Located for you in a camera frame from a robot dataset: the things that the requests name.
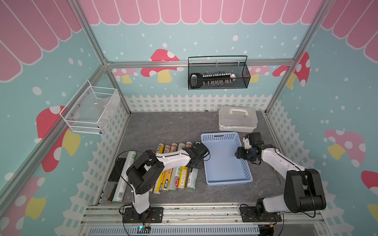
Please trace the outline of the light blue plastic basket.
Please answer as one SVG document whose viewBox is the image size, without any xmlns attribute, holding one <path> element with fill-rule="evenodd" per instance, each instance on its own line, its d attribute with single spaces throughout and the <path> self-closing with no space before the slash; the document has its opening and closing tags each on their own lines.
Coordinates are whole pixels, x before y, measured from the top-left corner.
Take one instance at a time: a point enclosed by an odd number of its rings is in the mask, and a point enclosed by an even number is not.
<svg viewBox="0 0 378 236">
<path fill-rule="evenodd" d="M 203 133 L 201 142 L 210 151 L 204 162 L 208 186 L 248 184 L 253 181 L 249 164 L 235 154 L 242 146 L 237 132 Z"/>
</svg>

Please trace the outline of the yellow red plastic wrap roll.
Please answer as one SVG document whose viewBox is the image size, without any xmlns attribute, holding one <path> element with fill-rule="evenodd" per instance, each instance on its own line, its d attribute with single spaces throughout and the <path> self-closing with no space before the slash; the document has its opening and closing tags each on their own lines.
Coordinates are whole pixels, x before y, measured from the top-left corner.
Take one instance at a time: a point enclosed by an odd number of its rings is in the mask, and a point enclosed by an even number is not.
<svg viewBox="0 0 378 236">
<path fill-rule="evenodd" d="M 179 144 L 179 150 L 183 148 L 189 148 L 192 144 L 190 142 L 187 142 L 186 144 L 180 143 Z M 186 185 L 186 178 L 187 178 L 188 168 L 186 166 L 181 167 L 180 177 L 178 179 L 178 189 L 184 189 Z"/>
</svg>

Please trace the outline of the clear grape plastic wrap roll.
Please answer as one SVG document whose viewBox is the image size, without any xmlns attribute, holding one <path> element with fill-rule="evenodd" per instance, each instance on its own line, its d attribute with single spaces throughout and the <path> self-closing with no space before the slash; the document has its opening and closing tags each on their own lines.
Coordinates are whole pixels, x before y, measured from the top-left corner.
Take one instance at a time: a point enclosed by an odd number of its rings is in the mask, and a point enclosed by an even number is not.
<svg viewBox="0 0 378 236">
<path fill-rule="evenodd" d="M 177 191 L 180 174 L 181 174 L 181 167 L 175 167 L 172 169 L 171 178 L 170 178 L 169 187 L 168 187 L 169 192 Z"/>
</svg>

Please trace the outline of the white green 300 wrap roll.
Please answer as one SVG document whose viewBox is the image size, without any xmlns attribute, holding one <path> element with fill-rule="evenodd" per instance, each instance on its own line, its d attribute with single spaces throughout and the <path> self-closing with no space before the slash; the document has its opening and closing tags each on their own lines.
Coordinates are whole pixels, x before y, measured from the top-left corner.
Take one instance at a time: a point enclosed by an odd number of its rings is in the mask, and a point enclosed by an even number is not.
<svg viewBox="0 0 378 236">
<path fill-rule="evenodd" d="M 134 163 L 136 159 L 136 152 L 129 151 L 126 157 L 119 157 L 118 160 L 121 161 L 121 172 L 120 179 L 117 183 L 117 187 L 113 196 L 112 202 L 121 203 L 125 196 L 125 191 L 128 186 L 128 176 L 126 174 L 128 168 Z"/>
</svg>

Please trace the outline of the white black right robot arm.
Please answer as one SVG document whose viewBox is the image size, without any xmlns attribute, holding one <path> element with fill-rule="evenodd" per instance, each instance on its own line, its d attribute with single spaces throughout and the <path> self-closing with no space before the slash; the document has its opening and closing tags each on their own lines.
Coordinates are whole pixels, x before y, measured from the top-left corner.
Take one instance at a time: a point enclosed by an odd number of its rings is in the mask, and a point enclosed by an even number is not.
<svg viewBox="0 0 378 236">
<path fill-rule="evenodd" d="M 320 173 L 296 164 L 274 145 L 265 144 L 259 132 L 247 134 L 235 155 L 256 165 L 265 162 L 285 179 L 283 194 L 260 198 L 252 208 L 258 220 L 285 212 L 314 218 L 317 211 L 326 208 Z"/>
</svg>

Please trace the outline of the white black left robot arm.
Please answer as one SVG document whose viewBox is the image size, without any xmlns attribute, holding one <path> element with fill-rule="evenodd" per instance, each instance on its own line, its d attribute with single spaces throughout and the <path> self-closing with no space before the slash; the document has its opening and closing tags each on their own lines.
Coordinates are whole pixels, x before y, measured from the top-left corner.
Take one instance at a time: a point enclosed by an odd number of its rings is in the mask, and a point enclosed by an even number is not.
<svg viewBox="0 0 378 236">
<path fill-rule="evenodd" d="M 133 210 L 138 215 L 149 212 L 148 192 L 162 172 L 176 167 L 196 168 L 201 161 L 209 159 L 210 151 L 203 143 L 170 153 L 155 153 L 152 150 L 142 152 L 126 171 L 133 193 Z"/>
</svg>

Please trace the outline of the yellow red chef wrap roll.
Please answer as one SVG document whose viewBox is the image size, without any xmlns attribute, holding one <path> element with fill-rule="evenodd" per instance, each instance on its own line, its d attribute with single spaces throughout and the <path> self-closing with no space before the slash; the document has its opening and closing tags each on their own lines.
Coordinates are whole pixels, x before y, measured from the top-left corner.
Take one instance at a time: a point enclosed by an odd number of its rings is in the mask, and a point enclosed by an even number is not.
<svg viewBox="0 0 378 236">
<path fill-rule="evenodd" d="M 178 148 L 178 145 L 176 143 L 172 143 L 172 145 L 170 146 L 170 152 L 176 152 L 177 148 Z M 161 191 L 168 191 L 171 176 L 172 176 L 172 171 L 173 171 L 173 168 L 168 169 L 164 172 L 162 183 L 160 185 Z"/>
</svg>

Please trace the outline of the white lidded storage box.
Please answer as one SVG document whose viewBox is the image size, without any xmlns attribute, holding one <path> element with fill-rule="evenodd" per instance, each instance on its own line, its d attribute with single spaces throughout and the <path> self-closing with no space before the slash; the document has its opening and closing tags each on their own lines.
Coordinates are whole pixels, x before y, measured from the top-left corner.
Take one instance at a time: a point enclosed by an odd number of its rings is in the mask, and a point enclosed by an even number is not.
<svg viewBox="0 0 378 236">
<path fill-rule="evenodd" d="M 219 110 L 219 130 L 252 133 L 258 125 L 254 108 L 222 106 Z"/>
</svg>

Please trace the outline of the black socket bit holder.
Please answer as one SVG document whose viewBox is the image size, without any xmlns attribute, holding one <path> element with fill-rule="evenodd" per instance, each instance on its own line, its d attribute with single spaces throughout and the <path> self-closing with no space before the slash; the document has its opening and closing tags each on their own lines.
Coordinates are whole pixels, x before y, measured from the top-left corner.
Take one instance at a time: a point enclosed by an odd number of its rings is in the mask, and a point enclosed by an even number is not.
<svg viewBox="0 0 378 236">
<path fill-rule="evenodd" d="M 193 73 L 188 79 L 190 89 L 199 89 L 201 87 L 224 86 L 230 85 L 236 80 L 236 75 L 231 73 L 219 74 L 200 74 Z"/>
</svg>

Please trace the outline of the black flat tool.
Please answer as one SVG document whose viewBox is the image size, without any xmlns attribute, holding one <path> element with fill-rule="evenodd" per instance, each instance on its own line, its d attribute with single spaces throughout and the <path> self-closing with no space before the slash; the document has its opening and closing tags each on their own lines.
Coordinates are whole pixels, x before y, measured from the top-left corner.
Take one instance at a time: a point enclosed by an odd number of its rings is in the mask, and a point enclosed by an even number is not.
<svg viewBox="0 0 378 236">
<path fill-rule="evenodd" d="M 126 159 L 125 158 L 118 158 L 115 162 L 115 165 L 110 173 L 108 178 L 109 182 L 118 182 L 125 165 Z"/>
</svg>

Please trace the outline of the small green circuit board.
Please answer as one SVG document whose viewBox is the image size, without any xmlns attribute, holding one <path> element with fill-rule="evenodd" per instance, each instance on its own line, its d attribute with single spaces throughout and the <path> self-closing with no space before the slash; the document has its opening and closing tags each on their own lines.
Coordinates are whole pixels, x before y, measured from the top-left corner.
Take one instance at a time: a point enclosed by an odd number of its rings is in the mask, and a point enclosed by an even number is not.
<svg viewBox="0 0 378 236">
<path fill-rule="evenodd" d="M 151 232 L 151 227 L 149 226 L 138 226 L 137 233 L 138 234 L 149 234 Z"/>
</svg>

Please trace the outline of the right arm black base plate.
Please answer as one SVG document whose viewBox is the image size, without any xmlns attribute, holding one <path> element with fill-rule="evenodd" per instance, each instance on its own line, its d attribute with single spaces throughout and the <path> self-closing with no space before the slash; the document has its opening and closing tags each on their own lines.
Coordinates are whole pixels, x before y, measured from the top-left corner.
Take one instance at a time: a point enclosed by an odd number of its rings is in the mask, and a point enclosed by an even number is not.
<svg viewBox="0 0 378 236">
<path fill-rule="evenodd" d="M 246 204 L 242 204 L 239 206 L 239 212 L 242 217 L 242 221 L 244 223 L 246 222 L 266 222 L 266 223 L 271 223 L 271 224 L 276 224 L 279 222 L 282 222 L 282 217 L 281 214 L 278 213 L 260 213 L 258 210 L 256 210 L 256 207 L 254 206 L 249 206 Z"/>
</svg>

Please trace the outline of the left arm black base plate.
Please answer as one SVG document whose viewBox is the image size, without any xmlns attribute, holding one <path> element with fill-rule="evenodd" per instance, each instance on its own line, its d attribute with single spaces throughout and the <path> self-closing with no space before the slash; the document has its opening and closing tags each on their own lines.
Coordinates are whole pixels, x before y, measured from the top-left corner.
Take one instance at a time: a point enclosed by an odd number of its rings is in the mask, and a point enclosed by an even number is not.
<svg viewBox="0 0 378 236">
<path fill-rule="evenodd" d="M 138 214 L 133 206 L 121 207 L 119 212 L 123 223 L 162 223 L 163 207 L 149 207 L 145 212 Z"/>
</svg>

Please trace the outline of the aluminium front rail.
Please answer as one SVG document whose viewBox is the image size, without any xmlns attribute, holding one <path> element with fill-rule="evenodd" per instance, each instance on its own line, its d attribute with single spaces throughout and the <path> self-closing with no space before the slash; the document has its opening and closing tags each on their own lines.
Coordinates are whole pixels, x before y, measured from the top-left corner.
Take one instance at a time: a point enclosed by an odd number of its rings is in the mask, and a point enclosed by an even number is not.
<svg viewBox="0 0 378 236">
<path fill-rule="evenodd" d="M 241 203 L 201 203 L 201 204 L 152 204 L 162 207 L 162 222 L 158 226 L 174 225 L 239 225 L 243 224 L 239 210 Z M 101 205 L 88 207 L 79 223 L 80 227 L 94 225 L 122 226 L 123 216 L 119 213 L 119 205 Z M 272 217 L 267 221 L 255 220 L 254 224 L 314 224 L 324 225 L 325 221 L 320 213 L 310 218 L 303 213 L 281 213 L 282 220 Z"/>
</svg>

